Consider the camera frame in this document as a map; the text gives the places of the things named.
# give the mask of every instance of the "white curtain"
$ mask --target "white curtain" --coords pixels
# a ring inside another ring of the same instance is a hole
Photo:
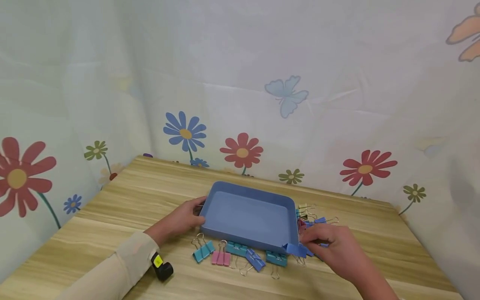
[[[147,153],[388,201],[474,299],[476,5],[0,1],[0,281]]]

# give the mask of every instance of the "sleeve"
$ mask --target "sleeve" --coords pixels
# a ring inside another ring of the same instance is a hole
[[[157,244],[136,232],[117,251],[63,291],[57,300],[120,300],[151,266]]]

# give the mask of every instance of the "black wristband device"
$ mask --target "black wristband device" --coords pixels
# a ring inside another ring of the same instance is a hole
[[[152,262],[152,267],[155,270],[158,280],[165,281],[173,274],[172,265],[170,263],[164,263],[158,252],[155,252],[150,261]]]

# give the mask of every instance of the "red flower print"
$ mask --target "red flower print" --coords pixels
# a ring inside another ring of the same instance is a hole
[[[342,170],[340,175],[348,175],[343,178],[343,181],[349,181],[349,185],[356,185],[360,179],[364,185],[371,185],[373,183],[372,175],[380,178],[386,178],[390,175],[389,171],[382,170],[397,165],[396,160],[386,161],[392,155],[391,152],[385,152],[380,155],[380,151],[375,150],[370,154],[370,150],[365,150],[361,154],[361,163],[354,159],[347,159],[343,165],[350,170]]]
[[[26,206],[32,211],[36,210],[38,202],[29,189],[37,193],[46,193],[52,188],[52,182],[47,179],[31,178],[52,169],[57,161],[54,157],[46,157],[39,162],[33,161],[45,149],[44,142],[35,142],[25,151],[20,160],[20,147],[18,141],[12,137],[6,137],[2,141],[3,154],[0,153],[0,197],[8,190],[7,199],[0,203],[0,216],[9,213],[15,207],[15,199],[18,204],[18,213],[24,217],[27,213]]]
[[[238,143],[232,139],[227,138],[225,144],[228,148],[220,148],[220,152],[227,153],[225,160],[228,162],[235,162],[235,167],[251,168],[252,164],[258,164],[260,160],[258,157],[264,151],[262,147],[255,147],[258,144],[258,139],[253,138],[248,141],[248,134],[242,132],[238,135]]]

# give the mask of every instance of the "wooden table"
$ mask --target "wooden table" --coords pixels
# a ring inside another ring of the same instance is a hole
[[[407,300],[462,299],[389,203],[364,200],[166,162],[143,156],[132,163],[32,255],[1,286],[0,299],[53,299],[110,256],[132,233],[144,230],[183,201],[206,195],[223,180],[315,203],[320,216],[348,225],[396,293]],[[246,277],[238,270],[197,264],[191,232],[162,247],[175,275],[160,283],[152,270],[126,299],[361,299],[355,288],[317,258],[302,267],[290,256],[280,280],[271,264]],[[238,265],[244,266],[240,258]]]

